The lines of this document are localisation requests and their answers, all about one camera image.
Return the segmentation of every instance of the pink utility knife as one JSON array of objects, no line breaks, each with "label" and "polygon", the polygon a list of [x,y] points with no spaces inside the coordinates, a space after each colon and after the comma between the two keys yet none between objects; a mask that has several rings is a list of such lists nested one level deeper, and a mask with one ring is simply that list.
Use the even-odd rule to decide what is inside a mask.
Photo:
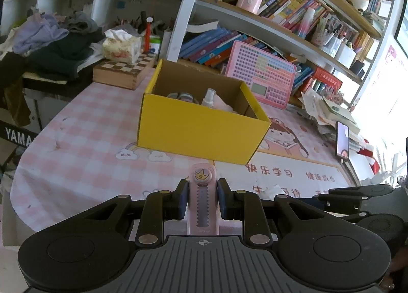
[{"label": "pink utility knife", "polygon": [[218,235],[217,175],[210,164],[195,164],[188,176],[188,234]]}]

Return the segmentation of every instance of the brown cloth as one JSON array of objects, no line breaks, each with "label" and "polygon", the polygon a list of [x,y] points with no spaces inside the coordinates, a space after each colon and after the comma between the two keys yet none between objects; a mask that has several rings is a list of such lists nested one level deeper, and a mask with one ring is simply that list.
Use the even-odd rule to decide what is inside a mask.
[{"label": "brown cloth", "polygon": [[22,75],[26,70],[25,58],[14,52],[9,52],[0,60],[2,104],[7,106],[7,110],[9,110],[17,126],[26,126],[31,122],[31,111],[27,106],[23,93]]}]

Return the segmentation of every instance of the yellow box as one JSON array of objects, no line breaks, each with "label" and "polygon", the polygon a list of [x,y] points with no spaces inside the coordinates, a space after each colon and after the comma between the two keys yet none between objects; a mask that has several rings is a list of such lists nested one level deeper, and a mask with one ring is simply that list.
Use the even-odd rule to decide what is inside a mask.
[{"label": "yellow box", "polygon": [[[199,66],[159,62],[143,94],[137,145],[245,165],[271,122],[244,82]],[[201,102],[208,88],[239,114],[165,97],[187,92]]]}]

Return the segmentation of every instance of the person's hand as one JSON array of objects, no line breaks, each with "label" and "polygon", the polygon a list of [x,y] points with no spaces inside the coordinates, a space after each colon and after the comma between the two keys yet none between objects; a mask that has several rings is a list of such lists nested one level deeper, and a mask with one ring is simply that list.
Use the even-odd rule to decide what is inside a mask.
[{"label": "person's hand", "polygon": [[390,273],[401,270],[406,266],[408,266],[408,246],[403,246],[397,251],[393,259],[391,260],[390,266],[388,267],[388,271],[384,276],[383,280],[381,281],[380,287],[385,292],[393,290],[395,285],[392,282]]}]

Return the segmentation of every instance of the smartphone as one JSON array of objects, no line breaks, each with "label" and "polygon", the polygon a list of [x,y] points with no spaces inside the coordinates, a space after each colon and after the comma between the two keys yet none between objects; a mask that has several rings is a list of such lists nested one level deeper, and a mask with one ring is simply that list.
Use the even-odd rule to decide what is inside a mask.
[{"label": "smartphone", "polygon": [[341,122],[336,123],[336,155],[342,159],[348,159],[350,146],[350,137],[348,135],[348,126]]}]

